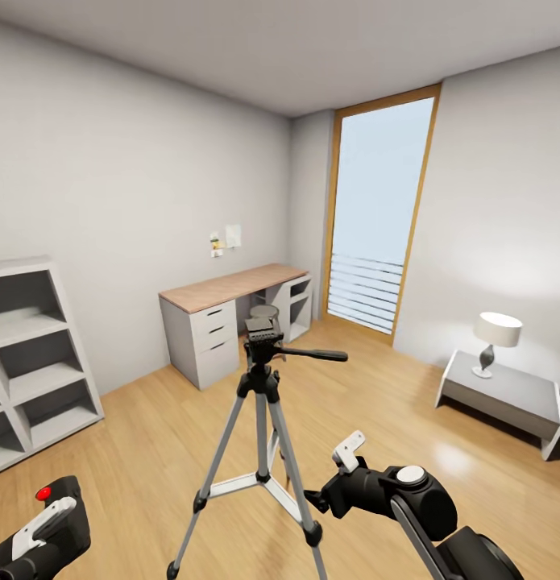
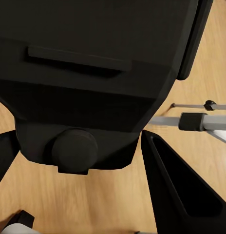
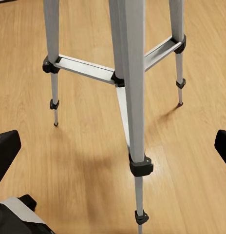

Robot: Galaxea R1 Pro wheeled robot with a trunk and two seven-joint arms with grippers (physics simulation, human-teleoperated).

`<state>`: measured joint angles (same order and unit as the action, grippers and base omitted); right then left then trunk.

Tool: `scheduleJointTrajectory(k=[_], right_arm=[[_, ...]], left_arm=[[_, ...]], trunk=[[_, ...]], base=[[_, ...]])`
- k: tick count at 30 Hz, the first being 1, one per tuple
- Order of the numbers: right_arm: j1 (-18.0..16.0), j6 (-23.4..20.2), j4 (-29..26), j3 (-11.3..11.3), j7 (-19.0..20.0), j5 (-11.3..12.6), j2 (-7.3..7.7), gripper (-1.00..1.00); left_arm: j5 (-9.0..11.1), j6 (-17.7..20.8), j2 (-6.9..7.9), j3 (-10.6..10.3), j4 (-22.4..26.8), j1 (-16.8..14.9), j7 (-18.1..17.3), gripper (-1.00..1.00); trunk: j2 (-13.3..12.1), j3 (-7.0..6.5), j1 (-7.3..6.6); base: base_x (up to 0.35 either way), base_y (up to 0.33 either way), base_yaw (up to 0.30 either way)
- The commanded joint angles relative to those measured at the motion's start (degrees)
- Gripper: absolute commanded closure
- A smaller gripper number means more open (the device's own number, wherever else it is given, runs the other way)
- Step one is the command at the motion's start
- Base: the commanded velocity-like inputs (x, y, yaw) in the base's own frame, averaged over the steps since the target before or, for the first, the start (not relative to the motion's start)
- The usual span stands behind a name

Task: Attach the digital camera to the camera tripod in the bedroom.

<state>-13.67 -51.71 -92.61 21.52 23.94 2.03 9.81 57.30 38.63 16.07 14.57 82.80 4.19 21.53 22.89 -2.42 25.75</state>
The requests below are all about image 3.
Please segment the camera tripod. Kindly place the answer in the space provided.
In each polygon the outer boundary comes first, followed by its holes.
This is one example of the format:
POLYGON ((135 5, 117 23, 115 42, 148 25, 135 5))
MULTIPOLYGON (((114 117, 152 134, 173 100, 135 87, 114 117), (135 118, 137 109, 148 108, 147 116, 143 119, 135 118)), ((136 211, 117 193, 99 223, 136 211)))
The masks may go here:
POLYGON ((127 143, 130 171, 135 178, 135 218, 139 234, 149 216, 143 209, 143 176, 153 172, 145 155, 145 73, 172 52, 175 53, 179 105, 182 106, 184 0, 169 0, 172 36, 145 54, 146 0, 109 0, 115 69, 59 55, 59 0, 43 0, 47 56, 42 69, 51 75, 55 123, 58 125, 58 72, 64 69, 106 82, 116 93, 127 143))

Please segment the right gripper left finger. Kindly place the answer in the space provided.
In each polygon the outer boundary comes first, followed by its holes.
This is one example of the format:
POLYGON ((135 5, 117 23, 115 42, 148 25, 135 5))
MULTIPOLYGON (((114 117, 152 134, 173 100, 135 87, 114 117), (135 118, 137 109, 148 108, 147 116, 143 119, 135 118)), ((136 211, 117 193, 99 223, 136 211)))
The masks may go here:
POLYGON ((21 148, 17 130, 0 134, 0 182, 21 148))

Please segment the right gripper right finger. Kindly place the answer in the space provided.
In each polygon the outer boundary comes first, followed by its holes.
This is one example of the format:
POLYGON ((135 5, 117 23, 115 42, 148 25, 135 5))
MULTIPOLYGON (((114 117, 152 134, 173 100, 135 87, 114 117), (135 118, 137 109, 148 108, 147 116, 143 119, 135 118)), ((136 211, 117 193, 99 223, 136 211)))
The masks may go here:
POLYGON ((226 163, 226 131, 219 130, 215 139, 214 147, 226 163))

